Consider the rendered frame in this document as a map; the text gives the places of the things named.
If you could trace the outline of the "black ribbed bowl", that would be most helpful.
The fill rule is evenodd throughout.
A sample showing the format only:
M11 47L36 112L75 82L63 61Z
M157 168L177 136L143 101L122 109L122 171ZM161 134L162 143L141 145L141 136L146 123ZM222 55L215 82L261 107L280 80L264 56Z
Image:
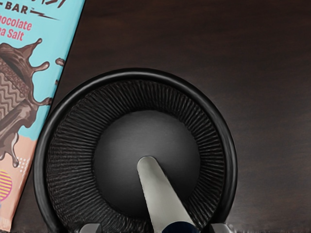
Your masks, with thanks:
M154 233L137 163L154 157L195 226L223 223L237 187L237 156L215 105L159 70L111 71L54 109L34 161L36 201L50 233Z

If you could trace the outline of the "teal chocolate bar carton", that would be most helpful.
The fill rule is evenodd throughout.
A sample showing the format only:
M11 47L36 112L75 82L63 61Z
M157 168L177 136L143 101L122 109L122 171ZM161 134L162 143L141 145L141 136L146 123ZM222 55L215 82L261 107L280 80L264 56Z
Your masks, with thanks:
M10 231L86 0L0 0L0 231Z

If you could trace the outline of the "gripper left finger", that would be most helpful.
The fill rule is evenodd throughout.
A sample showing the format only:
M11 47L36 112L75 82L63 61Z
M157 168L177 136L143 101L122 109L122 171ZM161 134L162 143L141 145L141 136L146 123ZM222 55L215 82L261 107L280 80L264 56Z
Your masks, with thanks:
M88 223L80 229L80 233L102 233L99 223Z

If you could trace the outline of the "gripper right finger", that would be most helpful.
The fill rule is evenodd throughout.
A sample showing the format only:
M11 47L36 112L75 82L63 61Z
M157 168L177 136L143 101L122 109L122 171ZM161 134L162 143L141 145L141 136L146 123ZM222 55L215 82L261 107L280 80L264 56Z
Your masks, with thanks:
M213 223L209 226L209 233L230 233L230 228L224 223Z

